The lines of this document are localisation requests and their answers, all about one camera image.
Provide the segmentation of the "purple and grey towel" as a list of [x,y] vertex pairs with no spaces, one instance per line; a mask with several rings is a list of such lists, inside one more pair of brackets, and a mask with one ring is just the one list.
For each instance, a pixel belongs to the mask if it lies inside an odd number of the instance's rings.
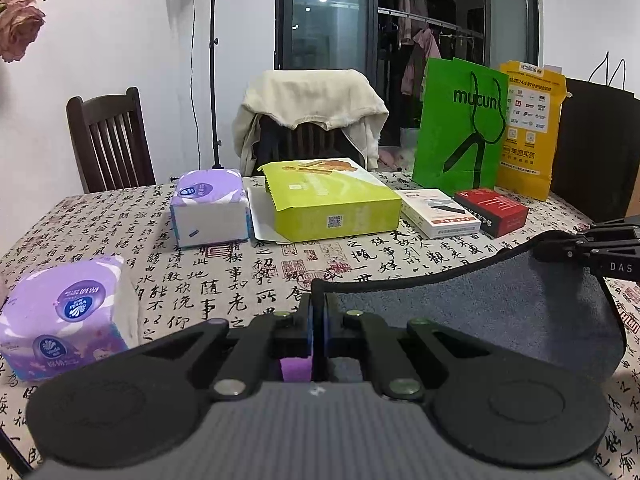
[[571,236],[548,231],[480,261],[431,275],[321,282],[341,309],[379,315],[393,327],[428,318],[450,330],[584,374],[610,378],[627,349],[608,286],[576,263],[541,261],[538,247]]

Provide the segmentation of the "black paper bag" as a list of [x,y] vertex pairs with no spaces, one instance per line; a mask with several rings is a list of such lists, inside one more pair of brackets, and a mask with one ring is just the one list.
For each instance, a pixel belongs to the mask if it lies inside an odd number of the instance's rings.
[[551,191],[589,219],[605,222],[639,213],[639,100],[616,77],[608,59],[602,84],[568,78]]

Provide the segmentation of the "calligraphy print tablecloth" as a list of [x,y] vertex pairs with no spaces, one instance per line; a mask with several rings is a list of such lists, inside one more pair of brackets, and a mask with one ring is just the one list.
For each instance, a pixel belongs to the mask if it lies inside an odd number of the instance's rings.
[[[571,233],[591,221],[550,194],[540,202],[501,188],[528,209],[524,228],[495,240],[484,233],[424,240],[405,220],[396,231],[278,246],[234,242],[178,249],[168,203],[173,184],[133,191],[76,195],[61,200],[7,252],[1,274],[9,289],[24,276],[60,263],[121,255],[136,288],[143,342],[208,318],[245,326],[273,310],[296,310],[315,278],[372,282],[444,272],[521,245],[542,232]],[[611,421],[594,462],[614,479],[639,479],[639,286],[607,280],[624,323],[627,349],[604,384]],[[42,459],[26,425],[26,404],[38,386],[20,382],[1,358],[1,430],[26,471]]]

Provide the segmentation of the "red and black box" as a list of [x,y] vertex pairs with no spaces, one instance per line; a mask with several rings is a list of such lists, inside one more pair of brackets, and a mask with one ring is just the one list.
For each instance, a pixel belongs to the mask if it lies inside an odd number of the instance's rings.
[[480,220],[480,229],[493,238],[525,226],[528,208],[489,188],[457,192],[454,201]]

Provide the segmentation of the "lime green cardboard box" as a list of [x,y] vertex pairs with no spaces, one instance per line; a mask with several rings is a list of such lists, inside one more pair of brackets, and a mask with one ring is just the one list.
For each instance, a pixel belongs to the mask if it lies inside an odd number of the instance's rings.
[[291,244],[398,228],[401,199],[349,158],[270,162],[265,185],[247,190],[253,234],[260,242]]

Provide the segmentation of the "white product box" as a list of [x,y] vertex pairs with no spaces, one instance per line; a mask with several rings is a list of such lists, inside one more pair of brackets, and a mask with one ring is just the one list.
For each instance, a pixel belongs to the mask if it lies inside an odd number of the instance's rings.
[[431,240],[480,232],[480,220],[437,188],[402,190],[397,194],[402,216]]

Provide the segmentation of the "purple white tissue pack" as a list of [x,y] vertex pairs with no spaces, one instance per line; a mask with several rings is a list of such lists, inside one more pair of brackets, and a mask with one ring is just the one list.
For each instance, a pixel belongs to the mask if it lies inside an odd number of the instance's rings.
[[169,210],[179,248],[250,237],[250,202],[239,170],[187,172],[177,182]]

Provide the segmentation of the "yellow paper bag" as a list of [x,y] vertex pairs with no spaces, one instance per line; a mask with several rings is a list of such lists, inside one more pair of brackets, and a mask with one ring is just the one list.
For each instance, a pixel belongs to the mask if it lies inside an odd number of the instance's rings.
[[500,70],[509,77],[509,87],[497,185],[534,200],[546,200],[567,97],[565,76],[518,61],[506,62]]

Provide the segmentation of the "green mucun paper bag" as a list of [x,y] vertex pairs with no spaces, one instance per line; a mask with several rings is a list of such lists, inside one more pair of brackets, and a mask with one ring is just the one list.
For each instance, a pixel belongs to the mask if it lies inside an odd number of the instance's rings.
[[497,183],[508,126],[506,74],[460,58],[431,58],[412,180],[448,195]]

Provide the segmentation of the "chair under cream cloth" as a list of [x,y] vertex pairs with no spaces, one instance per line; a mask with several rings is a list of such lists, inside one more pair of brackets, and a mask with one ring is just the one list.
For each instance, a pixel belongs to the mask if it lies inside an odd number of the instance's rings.
[[364,166],[363,156],[342,129],[324,130],[311,122],[290,129],[268,116],[262,116],[258,126],[259,139],[253,146],[258,167],[268,162],[325,158],[350,158]]

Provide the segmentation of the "purple tissue pack near vase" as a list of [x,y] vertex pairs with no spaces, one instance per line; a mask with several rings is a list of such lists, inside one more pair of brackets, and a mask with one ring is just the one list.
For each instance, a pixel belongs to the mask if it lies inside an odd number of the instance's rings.
[[139,298],[121,256],[29,274],[1,310],[1,355],[21,382],[40,382],[138,344]]

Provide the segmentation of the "cream cloth on chair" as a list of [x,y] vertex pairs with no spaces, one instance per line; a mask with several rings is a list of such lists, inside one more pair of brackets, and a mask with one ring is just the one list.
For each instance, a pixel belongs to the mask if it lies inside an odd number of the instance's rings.
[[258,122],[266,116],[290,130],[311,124],[343,131],[371,170],[378,166],[378,140],[389,114],[358,70],[267,70],[245,91],[232,122],[233,146],[247,177],[257,162]]

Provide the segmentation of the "dark wooden chair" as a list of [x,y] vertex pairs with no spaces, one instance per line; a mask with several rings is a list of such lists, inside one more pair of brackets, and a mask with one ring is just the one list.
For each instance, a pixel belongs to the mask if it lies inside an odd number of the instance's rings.
[[87,101],[73,96],[66,117],[86,193],[156,183],[138,88]]

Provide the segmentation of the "dark framed glass window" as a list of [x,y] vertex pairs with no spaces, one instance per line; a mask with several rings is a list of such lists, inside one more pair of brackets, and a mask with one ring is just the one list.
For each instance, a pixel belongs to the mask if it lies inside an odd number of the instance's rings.
[[540,61],[540,0],[277,0],[276,65],[365,74],[390,112],[380,143],[397,146],[420,126],[421,100],[400,86],[425,27],[446,60]]

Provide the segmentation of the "studio light on stand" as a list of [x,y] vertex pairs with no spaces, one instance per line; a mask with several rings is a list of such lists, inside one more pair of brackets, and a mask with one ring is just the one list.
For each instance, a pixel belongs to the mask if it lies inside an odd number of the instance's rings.
[[[208,40],[208,70],[209,70],[209,107],[210,107],[210,133],[212,134],[213,168],[222,169],[220,159],[221,140],[218,136],[217,126],[217,102],[216,102],[216,47],[219,40],[215,30],[216,0],[209,0],[209,40]],[[190,54],[194,53],[195,44],[196,9],[195,0],[192,0],[192,36]]]

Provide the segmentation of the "dried pink roses bouquet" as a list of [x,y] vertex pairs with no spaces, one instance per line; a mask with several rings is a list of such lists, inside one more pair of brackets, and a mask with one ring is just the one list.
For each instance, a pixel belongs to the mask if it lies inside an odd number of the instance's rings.
[[45,22],[38,0],[1,0],[1,61],[20,62]]

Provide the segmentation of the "pink garment on rail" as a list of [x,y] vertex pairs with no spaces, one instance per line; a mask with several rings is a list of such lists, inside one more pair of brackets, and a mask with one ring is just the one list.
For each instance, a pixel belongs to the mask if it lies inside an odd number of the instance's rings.
[[400,86],[404,96],[423,99],[426,63],[430,58],[440,58],[440,52],[432,30],[425,27],[412,38],[412,51]]

